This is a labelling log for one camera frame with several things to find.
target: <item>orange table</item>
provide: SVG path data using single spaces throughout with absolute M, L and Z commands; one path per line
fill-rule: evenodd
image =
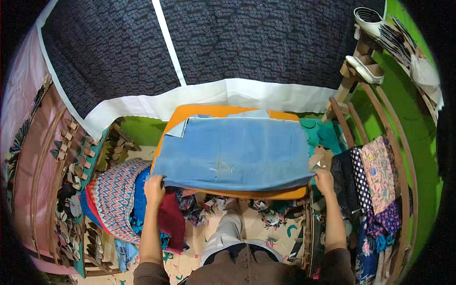
M 155 151 L 155 157 L 160 155 L 161 144 L 163 142 L 163 136 L 171 130 L 173 127 L 186 120 L 188 117 L 193 115 L 210 115 L 213 117 L 226 117 L 230 114 L 238 114 L 247 111 L 258 110 L 256 108 L 243 108 L 236 106 L 221 106 L 221 105 L 183 105 L 176 108 L 173 115 L 171 116 L 168 124 L 166 125 L 165 131 L 161 136 L 160 142 L 158 143 Z M 292 121 L 299 121 L 296 115 L 287 114 L 278 111 L 269 111 L 268 114 L 273 119 L 285 119 Z M 150 172 L 154 170 L 155 159 L 152 162 Z M 271 199 L 271 200 L 294 200 L 305 196 L 307 186 L 295 187 L 292 189 L 284 189 L 279 191 L 230 191 L 230 190 L 208 190 L 208 189 L 195 189 L 188 188 L 197 192 L 205 192 L 213 195 L 222 195 L 228 197 L 237 198 L 248 198 L 248 199 Z

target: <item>beige pants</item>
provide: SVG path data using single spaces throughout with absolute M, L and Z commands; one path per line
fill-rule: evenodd
M 255 244 L 268 251 L 272 252 L 277 259 L 281 262 L 283 257 L 277 251 L 266 245 L 266 242 L 261 239 L 246 239 L 241 238 L 242 222 L 239 215 L 233 211 L 228 210 L 218 223 L 217 230 L 207 241 L 206 248 L 201 255 L 201 266 L 204 265 L 206 259 L 215 252 L 230 247 L 235 244 Z

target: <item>brown sleeve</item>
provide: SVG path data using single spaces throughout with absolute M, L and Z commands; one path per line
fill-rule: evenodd
M 162 265 L 143 262 L 133 272 L 134 285 L 169 285 L 170 279 Z
M 355 284 L 347 249 L 333 249 L 323 258 L 320 279 L 331 284 Z

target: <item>chevron patterned fabric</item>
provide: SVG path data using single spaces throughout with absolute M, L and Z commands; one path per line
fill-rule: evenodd
M 129 209 L 135 197 L 135 179 L 150 161 L 134 158 L 105 171 L 93 188 L 97 211 L 104 226 L 118 239 L 139 244 L 139 236 L 132 230 Z

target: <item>person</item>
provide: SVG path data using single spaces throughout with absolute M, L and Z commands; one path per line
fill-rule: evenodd
M 345 226 L 330 172 L 313 171 L 315 184 L 326 199 L 326 250 L 318 280 L 297 265 L 282 259 L 264 241 L 241 239 L 242 221 L 234 205 L 222 217 L 202 253 L 202 267 L 182 284 L 355 284 L 347 250 Z M 169 284 L 157 224 L 158 209 L 165 194 L 164 176 L 152 176 L 145 184 L 146 215 L 140 240 L 140 264 L 134 271 L 135 285 Z

